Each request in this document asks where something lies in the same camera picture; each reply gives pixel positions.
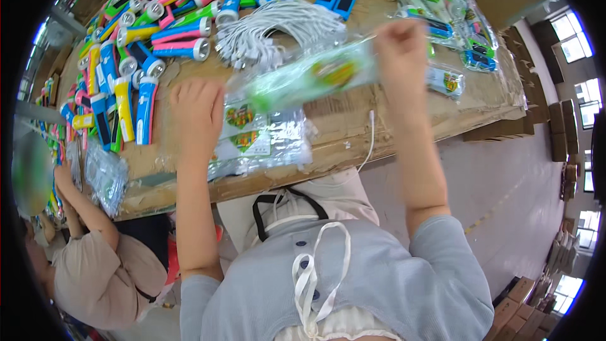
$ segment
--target white strap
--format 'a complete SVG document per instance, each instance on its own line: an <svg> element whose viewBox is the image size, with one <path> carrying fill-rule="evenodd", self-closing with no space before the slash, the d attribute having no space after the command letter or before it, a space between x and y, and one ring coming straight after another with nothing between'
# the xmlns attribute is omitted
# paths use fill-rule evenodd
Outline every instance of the white strap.
<svg viewBox="0 0 606 341"><path fill-rule="evenodd" d="M318 284L318 275L316 274L316 266L314 257L316 255L316 251L318 249L318 245L320 244L320 240L322 239L322 234L324 230L328 228L340 228L343 233L345 233L345 255L343 257L343 270L341 272L341 279L337 286L330 292L328 298L320 307L320 311L317 315L313 316L311 314L312 310L312 300L313 293L316 290L316 285ZM307 264L307 268L303 270L301 275L297 277L299 271L299 265L303 258L308 257L309 262ZM318 334L318 322L323 320L328 316L333 307L335 306L335 297L337 294L337 290L343 282L343 279L347 275L347 271L349 269L349 263L352 259L352 238L347 231L347 228L343 223L333 222L325 224L318 234L318 238L316 239L316 244L313 247L313 255L307 253L301 253L297 255L297 258L294 259L293 262L293 283L294 283L294 304L297 307L297 312L299 312L299 318L301 323L303 324L303 330L307 337L312 340L316 340L320 335ZM307 286L307 292L303 298L303 304L301 305L301 296L303 295L303 291Z"/></svg>

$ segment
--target white charging cable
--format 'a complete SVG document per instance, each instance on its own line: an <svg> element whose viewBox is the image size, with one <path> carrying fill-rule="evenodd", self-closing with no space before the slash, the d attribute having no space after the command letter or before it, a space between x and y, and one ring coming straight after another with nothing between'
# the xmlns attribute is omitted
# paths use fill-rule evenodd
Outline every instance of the white charging cable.
<svg viewBox="0 0 606 341"><path fill-rule="evenodd" d="M370 129L371 129L370 130L370 137L371 137L370 138L370 150L368 150L368 155L366 156L366 159L358 168L358 172L360 172L360 170L364 167L364 165L366 165L366 163L368 162L368 159L370 158L370 155L373 154L373 149L375 148L375 111L370 110L370 112L368 113L368 117L370 118ZM341 182L341 183L334 184L334 185L325 185L322 183L314 183L311 180L309 181L309 184L314 185L314 186L322 186L322 187L339 187L339 186L342 186L342 185L348 183L349 181L351 181L356 175L352 175L351 178L349 178L348 180Z"/></svg>

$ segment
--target beige pants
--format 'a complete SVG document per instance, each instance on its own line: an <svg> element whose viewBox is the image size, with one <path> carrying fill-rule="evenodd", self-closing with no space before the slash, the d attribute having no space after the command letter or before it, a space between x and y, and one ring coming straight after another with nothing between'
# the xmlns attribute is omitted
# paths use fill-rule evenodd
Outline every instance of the beige pants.
<svg viewBox="0 0 606 341"><path fill-rule="evenodd" d="M360 219L379 225L379 217L368 202L356 168L309 180L294 185L293 188L317 201L332 220ZM303 218L318 218L312 206L300 196L285 189L271 193L284 195L284 198L276 205L259 204L268 236L277 225ZM246 235L245 248L248 249L259 243L257 227L253 225Z"/></svg>

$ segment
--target cardboard box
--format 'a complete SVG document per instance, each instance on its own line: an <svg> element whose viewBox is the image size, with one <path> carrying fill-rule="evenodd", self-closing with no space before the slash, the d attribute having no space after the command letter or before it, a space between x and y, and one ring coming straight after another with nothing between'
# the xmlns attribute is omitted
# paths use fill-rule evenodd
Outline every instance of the cardboard box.
<svg viewBox="0 0 606 341"><path fill-rule="evenodd" d="M539 325L543 322L547 315L543 312L535 309L524 323L524 326L519 330L518 334L526 337L531 337L534 334L534 331L539 329Z"/></svg>
<svg viewBox="0 0 606 341"><path fill-rule="evenodd" d="M505 324L511 320L513 315L516 314L518 307L520 307L520 304L510 297L503 299L495 308L495 319L493 320L493 325L495 325L499 330L503 328Z"/></svg>
<svg viewBox="0 0 606 341"><path fill-rule="evenodd" d="M525 323L526 320L524 320L522 317L514 315L511 320L505 324L499 334L497 334L494 341L511 341L513 337L516 337L516 333L519 332Z"/></svg>
<svg viewBox="0 0 606 341"><path fill-rule="evenodd" d="M531 307L527 304L521 304L520 308L518 308L518 312L516 312L516 315L519 317L522 317L524 320L528 320L530 315L532 315L533 311L534 311L533 307Z"/></svg>
<svg viewBox="0 0 606 341"><path fill-rule="evenodd" d="M552 134L564 133L564 114L559 102L549 106L549 124Z"/></svg>
<svg viewBox="0 0 606 341"><path fill-rule="evenodd" d="M566 135L564 133L551 135L551 160L553 162L566 162L567 156Z"/></svg>
<svg viewBox="0 0 606 341"><path fill-rule="evenodd" d="M576 141L579 139L576 129L576 117L574 114L564 115L564 133L568 141Z"/></svg>
<svg viewBox="0 0 606 341"><path fill-rule="evenodd" d="M560 322L560 319L561 318L559 316L553 314L547 315L541 322L541 325L539 325L539 329L551 333L551 331L556 327L557 323Z"/></svg>
<svg viewBox="0 0 606 341"><path fill-rule="evenodd" d="M562 113L564 115L574 115L574 103L572 99L562 101Z"/></svg>
<svg viewBox="0 0 606 341"><path fill-rule="evenodd" d="M511 291L509 291L509 294L507 294L507 297L515 302L524 303L524 301L528 297L529 293L532 291L533 287L534 287L534 280L532 280L530 278L522 277L518 281L518 283L515 286L513 286Z"/></svg>
<svg viewBox="0 0 606 341"><path fill-rule="evenodd" d="M579 140L571 141L567 139L566 145L568 154L579 154Z"/></svg>

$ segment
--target wooden table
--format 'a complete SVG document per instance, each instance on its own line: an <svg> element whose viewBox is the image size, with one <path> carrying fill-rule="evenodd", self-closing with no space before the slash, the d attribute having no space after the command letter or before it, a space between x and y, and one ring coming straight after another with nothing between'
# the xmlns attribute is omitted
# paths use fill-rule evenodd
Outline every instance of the wooden table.
<svg viewBox="0 0 606 341"><path fill-rule="evenodd" d="M395 0L357 0L347 26L350 31L367 33L387 20L396 10ZM524 116L524 92L515 64L501 40L497 50L499 72L486 74L463 69L458 53L436 46L435 62L456 66L466 75L466 91L457 103L437 93L428 96L435 140L446 139L500 119ZM61 74L59 100L78 75L78 50L68 59ZM153 144L125 144L121 157L130 167L131 184L125 194L118 220L161 213L176 202L176 163L179 153L170 113L169 93L183 79L198 75L227 79L224 68L213 54L205 62L173 62L160 79L153 119ZM371 160L396 152L388 123L386 99L379 85L370 85L332 95L304 106L307 118L318 129L313 140L313 163L304 170L282 166L259 170L247 176L219 178L209 184L212 201L224 201L263 190L324 176L362 163L370 146L368 112L375 110L375 147Z"/></svg>

